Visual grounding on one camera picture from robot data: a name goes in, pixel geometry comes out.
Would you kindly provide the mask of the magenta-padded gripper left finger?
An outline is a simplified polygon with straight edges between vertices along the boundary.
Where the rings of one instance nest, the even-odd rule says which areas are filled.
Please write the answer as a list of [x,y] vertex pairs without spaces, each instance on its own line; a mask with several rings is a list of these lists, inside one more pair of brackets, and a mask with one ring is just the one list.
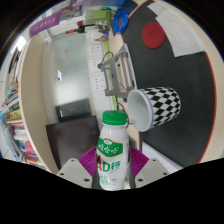
[[83,188],[91,189],[96,171],[96,149],[92,148],[78,159],[70,158],[57,175]]

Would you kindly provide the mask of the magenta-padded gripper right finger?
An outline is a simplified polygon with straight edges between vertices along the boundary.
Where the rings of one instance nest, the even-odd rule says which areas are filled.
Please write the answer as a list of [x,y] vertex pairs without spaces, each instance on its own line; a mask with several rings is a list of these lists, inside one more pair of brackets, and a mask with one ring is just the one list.
[[129,153],[129,184],[131,189],[141,188],[169,174],[158,159],[149,159],[134,147],[129,147]]

